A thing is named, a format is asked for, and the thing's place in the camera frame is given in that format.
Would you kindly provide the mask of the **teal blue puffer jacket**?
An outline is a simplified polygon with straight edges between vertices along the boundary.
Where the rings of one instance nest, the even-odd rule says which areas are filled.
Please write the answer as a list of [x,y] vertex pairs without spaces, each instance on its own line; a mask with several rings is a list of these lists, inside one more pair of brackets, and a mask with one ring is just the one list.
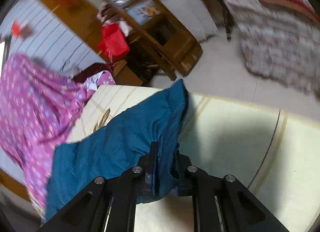
[[80,142],[61,144],[54,151],[47,184],[45,219],[50,220],[95,177],[111,179],[137,166],[152,142],[158,143],[157,196],[140,197],[149,203],[165,197],[178,184],[178,135],[189,105],[182,80],[131,107]]

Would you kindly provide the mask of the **cream floral checked bed sheet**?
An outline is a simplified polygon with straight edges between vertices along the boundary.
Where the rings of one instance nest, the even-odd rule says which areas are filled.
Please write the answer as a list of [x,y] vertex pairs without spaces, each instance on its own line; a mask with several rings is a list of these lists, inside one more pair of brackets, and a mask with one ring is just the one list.
[[[101,86],[67,138],[89,136],[160,89]],[[189,93],[180,152],[208,174],[234,175],[289,231],[319,231],[319,122],[281,109]],[[134,231],[194,231],[190,197],[137,205]]]

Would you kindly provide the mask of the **purple floral cloth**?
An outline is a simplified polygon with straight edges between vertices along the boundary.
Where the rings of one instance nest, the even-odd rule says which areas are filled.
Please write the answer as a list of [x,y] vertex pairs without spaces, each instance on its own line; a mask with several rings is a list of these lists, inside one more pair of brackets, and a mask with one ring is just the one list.
[[1,147],[22,169],[32,206],[41,218],[55,148],[67,140],[98,87],[115,83],[107,70],[76,83],[23,53],[12,54],[4,64]]

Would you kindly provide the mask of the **red gift bag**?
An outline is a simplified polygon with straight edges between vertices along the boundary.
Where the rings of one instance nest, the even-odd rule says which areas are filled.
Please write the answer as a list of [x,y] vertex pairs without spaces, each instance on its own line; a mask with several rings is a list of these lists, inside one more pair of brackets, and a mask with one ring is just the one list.
[[129,53],[130,48],[119,23],[103,26],[101,29],[101,42],[97,45],[103,55],[111,64],[123,60]]

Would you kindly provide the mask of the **pink floral quilt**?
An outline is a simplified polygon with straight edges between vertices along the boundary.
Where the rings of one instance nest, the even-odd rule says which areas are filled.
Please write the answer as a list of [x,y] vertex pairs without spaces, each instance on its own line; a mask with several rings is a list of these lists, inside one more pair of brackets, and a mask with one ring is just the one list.
[[319,94],[319,15],[308,0],[224,0],[249,72]]

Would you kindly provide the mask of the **wooden chair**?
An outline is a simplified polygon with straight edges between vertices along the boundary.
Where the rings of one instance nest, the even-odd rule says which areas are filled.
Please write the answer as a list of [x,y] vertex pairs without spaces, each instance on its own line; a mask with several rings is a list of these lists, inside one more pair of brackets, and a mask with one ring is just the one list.
[[174,81],[186,77],[203,54],[192,33],[160,0],[103,0],[107,17],[123,19],[130,27],[127,41],[139,45]]

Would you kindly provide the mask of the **white slatted headboard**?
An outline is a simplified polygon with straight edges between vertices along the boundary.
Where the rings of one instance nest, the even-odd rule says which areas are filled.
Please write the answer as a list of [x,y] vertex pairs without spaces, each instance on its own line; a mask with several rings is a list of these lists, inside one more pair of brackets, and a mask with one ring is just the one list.
[[10,34],[13,23],[27,27],[27,37],[12,37],[9,53],[23,53],[33,61],[63,75],[72,76],[103,59],[40,0],[19,0],[1,23],[1,35]]

